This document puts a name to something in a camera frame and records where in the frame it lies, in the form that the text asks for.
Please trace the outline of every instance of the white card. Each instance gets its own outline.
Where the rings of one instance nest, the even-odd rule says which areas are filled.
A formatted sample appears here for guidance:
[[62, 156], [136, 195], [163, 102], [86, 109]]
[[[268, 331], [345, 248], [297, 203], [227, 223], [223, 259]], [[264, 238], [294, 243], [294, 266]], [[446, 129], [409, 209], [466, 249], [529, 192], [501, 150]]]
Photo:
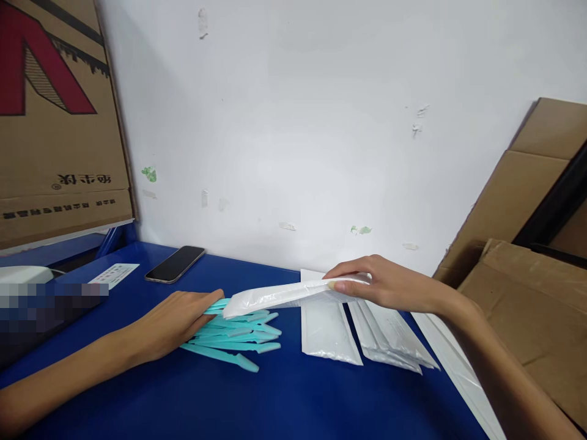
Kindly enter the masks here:
[[106, 269], [96, 278], [91, 280], [89, 284], [106, 284], [108, 283], [108, 290], [124, 280], [128, 274], [135, 270], [139, 265], [130, 263], [116, 263], [109, 269]]

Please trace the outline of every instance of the fingernail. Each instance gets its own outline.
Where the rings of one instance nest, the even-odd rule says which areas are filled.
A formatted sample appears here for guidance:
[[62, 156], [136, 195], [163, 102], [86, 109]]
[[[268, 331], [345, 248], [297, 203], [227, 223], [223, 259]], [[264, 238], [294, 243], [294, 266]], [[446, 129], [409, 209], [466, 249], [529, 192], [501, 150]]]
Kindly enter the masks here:
[[332, 290], [336, 290], [337, 292], [340, 293], [344, 293], [347, 289], [347, 285], [345, 284], [344, 281], [331, 281], [328, 283], [328, 287], [330, 287]]

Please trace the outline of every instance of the white wall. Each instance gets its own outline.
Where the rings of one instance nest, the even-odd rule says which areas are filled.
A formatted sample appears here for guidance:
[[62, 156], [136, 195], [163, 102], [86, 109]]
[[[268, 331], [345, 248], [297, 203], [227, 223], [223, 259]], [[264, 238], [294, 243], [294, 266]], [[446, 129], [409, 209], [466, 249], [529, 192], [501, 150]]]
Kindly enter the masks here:
[[101, 6], [153, 243], [321, 271], [379, 253], [431, 275], [532, 101], [587, 102], [584, 0]]

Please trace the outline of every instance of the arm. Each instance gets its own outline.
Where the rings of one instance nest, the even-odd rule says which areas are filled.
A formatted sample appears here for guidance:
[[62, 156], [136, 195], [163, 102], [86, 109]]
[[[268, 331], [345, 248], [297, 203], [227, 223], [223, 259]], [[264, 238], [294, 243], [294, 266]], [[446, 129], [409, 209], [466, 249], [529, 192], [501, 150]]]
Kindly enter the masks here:
[[213, 293], [172, 293], [138, 321], [0, 390], [0, 437], [16, 436], [82, 391], [139, 364], [162, 358], [213, 316]]
[[479, 307], [453, 288], [379, 255], [341, 263], [324, 278], [367, 272], [371, 285], [337, 282], [337, 292], [382, 307], [432, 313], [451, 328], [508, 438], [583, 439], [561, 410], [501, 343]]

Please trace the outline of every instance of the right hand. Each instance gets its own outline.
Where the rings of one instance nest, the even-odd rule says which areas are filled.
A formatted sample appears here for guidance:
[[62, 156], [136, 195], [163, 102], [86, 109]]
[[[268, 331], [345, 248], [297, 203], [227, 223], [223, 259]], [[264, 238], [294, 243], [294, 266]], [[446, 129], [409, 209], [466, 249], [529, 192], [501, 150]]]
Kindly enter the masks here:
[[359, 272], [371, 274], [370, 285], [337, 281], [331, 288], [388, 309], [439, 315], [444, 314], [447, 308], [454, 305], [454, 301], [466, 300], [464, 296], [446, 284], [392, 263], [380, 255], [340, 263], [324, 275], [324, 279]]

